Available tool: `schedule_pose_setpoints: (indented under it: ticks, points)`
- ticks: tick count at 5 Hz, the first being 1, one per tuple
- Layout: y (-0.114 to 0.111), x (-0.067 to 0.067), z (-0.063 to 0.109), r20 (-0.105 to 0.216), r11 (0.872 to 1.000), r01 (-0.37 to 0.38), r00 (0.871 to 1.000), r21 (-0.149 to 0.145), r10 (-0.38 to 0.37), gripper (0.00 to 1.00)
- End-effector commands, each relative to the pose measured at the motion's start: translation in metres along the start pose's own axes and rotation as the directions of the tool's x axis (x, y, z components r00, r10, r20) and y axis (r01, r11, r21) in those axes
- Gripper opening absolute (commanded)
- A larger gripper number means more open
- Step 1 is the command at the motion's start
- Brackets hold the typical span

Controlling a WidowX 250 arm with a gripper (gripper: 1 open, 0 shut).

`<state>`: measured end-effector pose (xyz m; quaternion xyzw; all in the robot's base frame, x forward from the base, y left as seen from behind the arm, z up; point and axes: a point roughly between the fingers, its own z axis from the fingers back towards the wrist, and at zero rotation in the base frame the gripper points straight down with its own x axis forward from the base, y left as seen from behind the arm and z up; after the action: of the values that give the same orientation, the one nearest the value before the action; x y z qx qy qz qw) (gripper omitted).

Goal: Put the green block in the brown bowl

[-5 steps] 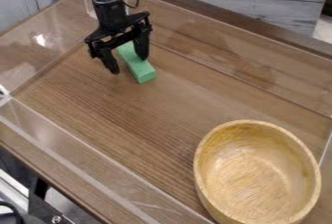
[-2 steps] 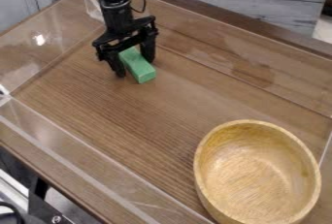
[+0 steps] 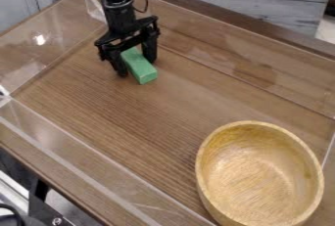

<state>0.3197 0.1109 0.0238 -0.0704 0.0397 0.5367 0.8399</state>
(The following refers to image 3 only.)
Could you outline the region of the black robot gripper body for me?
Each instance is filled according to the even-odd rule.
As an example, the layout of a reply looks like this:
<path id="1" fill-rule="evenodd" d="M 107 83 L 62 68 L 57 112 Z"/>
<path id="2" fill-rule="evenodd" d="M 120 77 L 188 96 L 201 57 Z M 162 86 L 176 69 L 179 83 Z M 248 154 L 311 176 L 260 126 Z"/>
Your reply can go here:
<path id="1" fill-rule="evenodd" d="M 141 45 L 150 33 L 156 33 L 158 39 L 158 17 L 149 16 L 138 19 L 134 0 L 118 4 L 109 4 L 107 0 L 101 0 L 101 3 L 109 30 L 95 40 L 94 46 L 98 48 L 101 59 L 109 61 L 109 51 L 122 53 L 134 46 Z"/>

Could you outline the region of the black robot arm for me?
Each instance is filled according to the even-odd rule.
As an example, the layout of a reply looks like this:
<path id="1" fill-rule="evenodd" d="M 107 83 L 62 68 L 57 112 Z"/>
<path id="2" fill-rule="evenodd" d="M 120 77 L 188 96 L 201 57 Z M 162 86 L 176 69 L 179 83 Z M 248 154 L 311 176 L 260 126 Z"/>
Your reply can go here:
<path id="1" fill-rule="evenodd" d="M 129 74 L 122 53 L 141 45 L 144 57 L 153 64 L 157 59 L 158 17 L 137 18 L 134 0 L 101 0 L 107 21 L 107 31 L 95 40 L 94 46 L 102 61 L 112 64 L 121 76 Z"/>

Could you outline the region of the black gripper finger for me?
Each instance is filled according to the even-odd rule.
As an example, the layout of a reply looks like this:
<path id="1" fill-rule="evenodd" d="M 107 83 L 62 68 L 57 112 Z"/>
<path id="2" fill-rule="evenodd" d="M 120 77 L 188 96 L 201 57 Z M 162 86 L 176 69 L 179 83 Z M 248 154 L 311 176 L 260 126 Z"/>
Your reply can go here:
<path id="1" fill-rule="evenodd" d="M 124 62 L 122 55 L 120 51 L 109 51 L 109 62 L 113 66 L 113 69 L 118 72 L 121 77 L 126 77 L 129 75 L 129 70 L 126 63 Z"/>
<path id="2" fill-rule="evenodd" d="M 142 54 L 148 61 L 153 64 L 157 59 L 157 34 L 150 33 L 141 43 Z"/>

